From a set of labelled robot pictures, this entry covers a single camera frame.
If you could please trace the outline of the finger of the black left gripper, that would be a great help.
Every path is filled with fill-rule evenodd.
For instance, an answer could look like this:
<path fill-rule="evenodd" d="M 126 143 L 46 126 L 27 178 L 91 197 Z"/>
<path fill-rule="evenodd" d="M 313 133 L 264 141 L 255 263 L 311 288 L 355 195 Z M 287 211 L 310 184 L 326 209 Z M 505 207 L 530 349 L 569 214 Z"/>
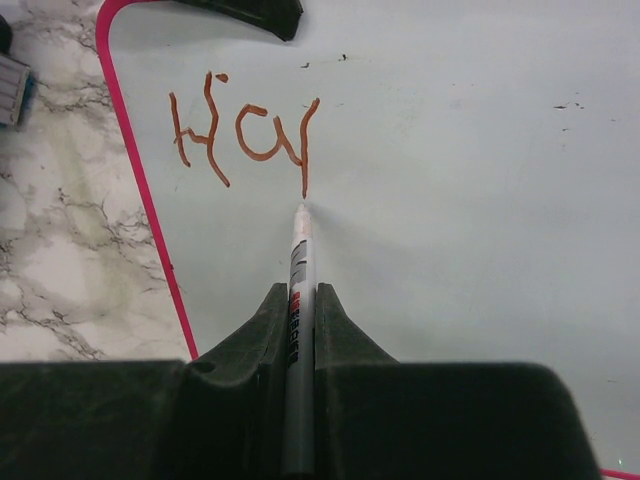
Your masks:
<path fill-rule="evenodd" d="M 295 38 L 304 12 L 299 0 L 179 0 L 179 3 L 220 13 L 274 34 Z"/>

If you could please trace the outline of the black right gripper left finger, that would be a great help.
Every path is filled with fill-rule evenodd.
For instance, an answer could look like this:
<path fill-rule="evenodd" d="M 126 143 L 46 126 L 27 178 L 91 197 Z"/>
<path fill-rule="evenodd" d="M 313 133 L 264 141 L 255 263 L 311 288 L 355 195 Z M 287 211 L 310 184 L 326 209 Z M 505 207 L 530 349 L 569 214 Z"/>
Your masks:
<path fill-rule="evenodd" d="M 287 289 L 194 361 L 5 363 L 5 479 L 275 479 Z"/>

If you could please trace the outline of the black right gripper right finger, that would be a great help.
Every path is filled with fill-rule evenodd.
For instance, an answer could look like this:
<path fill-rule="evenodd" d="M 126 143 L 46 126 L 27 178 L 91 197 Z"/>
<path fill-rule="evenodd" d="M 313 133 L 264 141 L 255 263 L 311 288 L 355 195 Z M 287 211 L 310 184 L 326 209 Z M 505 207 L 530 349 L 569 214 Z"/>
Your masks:
<path fill-rule="evenodd" d="M 320 284 L 315 457 L 321 479 L 596 479 L 573 398 L 522 362 L 401 363 Z"/>

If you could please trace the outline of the white whiteboard marker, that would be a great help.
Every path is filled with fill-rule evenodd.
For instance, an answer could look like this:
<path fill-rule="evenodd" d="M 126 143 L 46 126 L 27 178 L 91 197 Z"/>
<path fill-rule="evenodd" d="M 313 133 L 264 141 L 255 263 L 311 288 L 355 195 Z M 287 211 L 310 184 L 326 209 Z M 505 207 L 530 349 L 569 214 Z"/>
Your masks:
<path fill-rule="evenodd" d="M 312 220 L 301 204 L 294 215 L 290 258 L 285 406 L 281 475 L 286 479 L 315 474 L 314 316 L 316 268 Z"/>

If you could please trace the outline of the pink framed whiteboard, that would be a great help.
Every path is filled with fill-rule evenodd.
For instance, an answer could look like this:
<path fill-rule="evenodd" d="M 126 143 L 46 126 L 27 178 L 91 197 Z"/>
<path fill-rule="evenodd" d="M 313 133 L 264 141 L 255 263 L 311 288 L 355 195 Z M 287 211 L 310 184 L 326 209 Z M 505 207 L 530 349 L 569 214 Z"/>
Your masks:
<path fill-rule="evenodd" d="M 639 471 L 639 5 L 307 1 L 296 37 L 107 1 L 96 43 L 192 355 L 289 275 L 409 361 L 547 365 Z"/>

